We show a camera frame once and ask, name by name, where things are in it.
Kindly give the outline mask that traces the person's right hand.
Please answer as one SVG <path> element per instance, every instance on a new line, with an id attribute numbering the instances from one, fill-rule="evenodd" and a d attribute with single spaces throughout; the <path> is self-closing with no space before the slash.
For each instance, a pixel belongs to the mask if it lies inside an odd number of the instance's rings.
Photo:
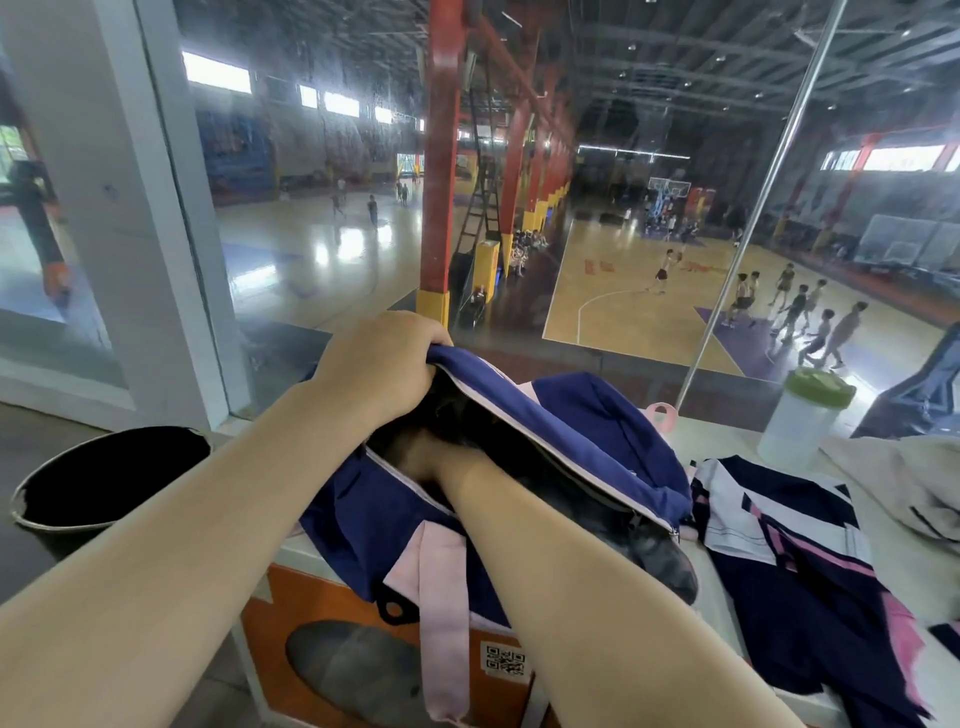
<path id="1" fill-rule="evenodd" d="M 481 450 L 447 442 L 426 429 L 406 429 L 391 437 L 383 458 L 425 489 L 449 495 L 489 458 Z"/>

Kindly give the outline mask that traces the person's right forearm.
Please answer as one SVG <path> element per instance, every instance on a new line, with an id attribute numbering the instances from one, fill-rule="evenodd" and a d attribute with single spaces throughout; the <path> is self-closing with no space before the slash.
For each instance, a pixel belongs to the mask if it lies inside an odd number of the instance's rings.
<path id="1" fill-rule="evenodd" d="M 486 455 L 435 469 L 561 728 L 806 728 L 678 596 Z"/>

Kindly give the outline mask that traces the black ladder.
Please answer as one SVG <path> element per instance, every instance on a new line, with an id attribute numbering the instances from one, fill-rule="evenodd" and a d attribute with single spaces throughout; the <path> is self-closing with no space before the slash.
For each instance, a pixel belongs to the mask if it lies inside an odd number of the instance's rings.
<path id="1" fill-rule="evenodd" d="M 493 300 L 503 269 L 503 231 L 500 215 L 500 175 L 497 128 L 491 87 L 481 97 L 466 91 L 469 123 L 467 141 L 473 154 L 471 188 L 448 270 L 451 300 L 457 310 L 484 307 Z"/>

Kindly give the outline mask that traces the red steel pillar yellow base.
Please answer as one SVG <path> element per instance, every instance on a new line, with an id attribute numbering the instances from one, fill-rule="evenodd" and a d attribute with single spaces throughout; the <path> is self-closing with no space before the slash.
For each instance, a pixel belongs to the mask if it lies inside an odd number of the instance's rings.
<path id="1" fill-rule="evenodd" d="M 465 57 L 466 0 L 430 0 L 425 59 L 425 181 L 415 311 L 450 325 L 450 238 Z"/>

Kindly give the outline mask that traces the row of red pillars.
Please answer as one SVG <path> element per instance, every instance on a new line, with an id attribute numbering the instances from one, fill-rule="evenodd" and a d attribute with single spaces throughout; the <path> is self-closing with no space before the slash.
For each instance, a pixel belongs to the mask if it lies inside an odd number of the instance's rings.
<path id="1" fill-rule="evenodd" d="M 572 132 L 566 111 L 566 96 L 556 93 L 561 67 L 551 62 L 542 69 L 543 91 L 535 88 L 539 39 L 522 40 L 515 64 L 520 73 L 520 89 L 507 132 L 506 161 L 500 197 L 502 282 L 511 271 L 514 250 L 515 218 L 519 208 L 522 168 L 526 160 L 525 144 L 534 129 L 534 152 L 522 199 L 523 229 L 539 230 L 549 208 L 551 196 L 567 182 Z"/>

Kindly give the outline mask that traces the white basketball hoop stand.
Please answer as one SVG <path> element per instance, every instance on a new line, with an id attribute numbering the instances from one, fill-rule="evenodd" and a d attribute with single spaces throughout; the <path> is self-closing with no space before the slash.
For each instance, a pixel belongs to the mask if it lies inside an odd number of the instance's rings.
<path id="1" fill-rule="evenodd" d="M 669 219 L 681 224 L 685 218 L 691 184 L 687 180 L 650 176 L 647 182 L 646 220 L 655 226 L 665 226 Z"/>

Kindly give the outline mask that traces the orange cabinet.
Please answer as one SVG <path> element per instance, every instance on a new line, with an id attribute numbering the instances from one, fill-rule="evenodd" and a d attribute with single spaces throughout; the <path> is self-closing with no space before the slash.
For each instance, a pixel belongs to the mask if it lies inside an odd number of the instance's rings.
<path id="1" fill-rule="evenodd" d="M 233 631 L 260 719 L 270 728 L 457 728 L 426 709 L 417 624 L 333 580 L 272 564 Z M 561 728 L 531 668 L 527 685 L 483 672 L 481 641 L 521 647 L 474 621 L 465 728 Z"/>

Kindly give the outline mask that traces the white code sticker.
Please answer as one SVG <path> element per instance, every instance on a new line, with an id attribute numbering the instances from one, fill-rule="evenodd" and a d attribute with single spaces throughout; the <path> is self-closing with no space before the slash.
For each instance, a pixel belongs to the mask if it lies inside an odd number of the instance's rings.
<path id="1" fill-rule="evenodd" d="M 481 640 L 479 664 L 489 677 L 527 685 L 531 680 L 531 666 L 526 653 L 516 645 Z"/>

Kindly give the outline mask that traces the slanted metal pole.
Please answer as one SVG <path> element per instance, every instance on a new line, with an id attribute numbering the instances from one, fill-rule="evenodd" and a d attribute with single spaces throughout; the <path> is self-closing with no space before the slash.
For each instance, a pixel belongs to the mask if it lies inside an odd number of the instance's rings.
<path id="1" fill-rule="evenodd" d="M 693 362 L 688 368 L 684 380 L 679 388 L 678 396 L 674 403 L 674 407 L 678 410 L 678 412 L 682 412 L 682 407 L 688 397 L 688 394 L 690 393 L 690 389 L 695 381 L 697 371 L 699 370 L 704 355 L 714 337 L 714 329 L 716 328 L 721 314 L 724 310 L 726 310 L 725 304 L 727 297 L 734 287 L 740 264 L 745 257 L 747 249 L 749 248 L 751 238 L 756 230 L 757 225 L 759 224 L 763 208 L 772 189 L 774 188 L 777 176 L 779 176 L 782 170 L 789 150 L 796 139 L 799 128 L 801 127 L 805 112 L 810 103 L 810 98 L 815 89 L 817 80 L 822 72 L 822 67 L 829 54 L 831 44 L 837 33 L 837 29 L 841 24 L 841 20 L 848 3 L 849 0 L 832 0 L 831 2 L 829 13 L 825 18 L 820 38 L 814 46 L 814 52 L 801 78 L 796 96 L 787 114 L 782 132 L 777 140 L 776 147 L 774 148 L 774 152 L 766 168 L 765 175 L 763 176 L 762 184 L 758 189 L 756 199 L 752 208 L 750 209 L 750 213 L 747 217 L 746 225 L 744 227 L 743 236 L 739 245 L 736 247 L 733 259 L 728 266 L 724 281 L 719 289 L 717 298 L 714 301 L 710 315 L 705 323 Z"/>

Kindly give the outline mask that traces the clear bottle green lid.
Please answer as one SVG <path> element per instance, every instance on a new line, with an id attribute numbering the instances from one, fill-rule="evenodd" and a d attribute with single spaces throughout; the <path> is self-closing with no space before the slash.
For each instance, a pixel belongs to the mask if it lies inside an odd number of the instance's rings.
<path id="1" fill-rule="evenodd" d="M 806 470 L 857 394 L 855 385 L 833 371 L 792 370 L 756 446 L 758 457 L 777 470 Z"/>

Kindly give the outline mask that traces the black padded basketball stand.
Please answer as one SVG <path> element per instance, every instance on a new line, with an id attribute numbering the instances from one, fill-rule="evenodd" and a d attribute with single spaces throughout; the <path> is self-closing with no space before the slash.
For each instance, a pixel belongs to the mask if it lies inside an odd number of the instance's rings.
<path id="1" fill-rule="evenodd" d="M 42 164 L 29 159 L 14 160 L 6 178 L 5 195 L 16 208 L 36 252 L 43 291 L 60 312 L 65 312 L 73 291 L 69 268 L 44 206 Z"/>

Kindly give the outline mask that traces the clear basketball backboard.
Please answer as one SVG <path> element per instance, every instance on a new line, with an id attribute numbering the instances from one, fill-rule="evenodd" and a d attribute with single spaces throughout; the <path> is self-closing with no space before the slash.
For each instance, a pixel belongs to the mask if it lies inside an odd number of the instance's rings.
<path id="1" fill-rule="evenodd" d="M 960 224 L 875 214 L 852 261 L 927 273 L 960 270 Z"/>

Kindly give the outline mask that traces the beige cloth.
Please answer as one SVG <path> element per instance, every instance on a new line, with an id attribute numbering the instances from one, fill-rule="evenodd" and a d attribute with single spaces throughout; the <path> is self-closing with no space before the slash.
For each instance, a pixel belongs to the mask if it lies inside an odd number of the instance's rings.
<path id="1" fill-rule="evenodd" d="M 830 437 L 820 450 L 893 520 L 960 559 L 960 438 Z"/>

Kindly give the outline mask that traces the black basketball stand base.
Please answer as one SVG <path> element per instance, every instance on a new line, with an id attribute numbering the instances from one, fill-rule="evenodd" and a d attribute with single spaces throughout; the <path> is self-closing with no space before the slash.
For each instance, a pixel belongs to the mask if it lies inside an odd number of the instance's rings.
<path id="1" fill-rule="evenodd" d="M 920 369 L 881 393 L 849 436 L 900 440 L 937 435 L 960 438 L 960 321 L 943 334 Z"/>

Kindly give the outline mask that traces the white window frame column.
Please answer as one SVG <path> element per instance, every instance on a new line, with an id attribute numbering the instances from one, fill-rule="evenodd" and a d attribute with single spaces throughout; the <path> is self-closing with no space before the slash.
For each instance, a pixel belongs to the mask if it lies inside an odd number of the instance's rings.
<path id="1" fill-rule="evenodd" d="M 224 441 L 255 396 L 176 30 L 172 0 L 0 0 L 0 57 L 74 285 L 65 337 L 43 360 L 0 355 L 0 399 Z"/>

